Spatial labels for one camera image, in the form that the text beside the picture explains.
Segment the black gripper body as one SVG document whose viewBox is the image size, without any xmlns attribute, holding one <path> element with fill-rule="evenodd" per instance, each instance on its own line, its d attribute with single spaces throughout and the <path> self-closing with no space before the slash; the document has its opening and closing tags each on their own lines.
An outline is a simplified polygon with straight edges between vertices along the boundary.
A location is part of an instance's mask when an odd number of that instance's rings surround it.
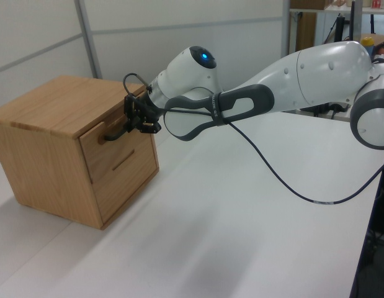
<svg viewBox="0 0 384 298">
<path fill-rule="evenodd" d="M 140 118 L 138 130 L 141 133 L 158 133 L 161 130 L 158 122 L 162 116 L 161 109 L 152 103 L 149 96 L 139 97 L 136 104 L 138 106 L 137 114 Z"/>
</svg>

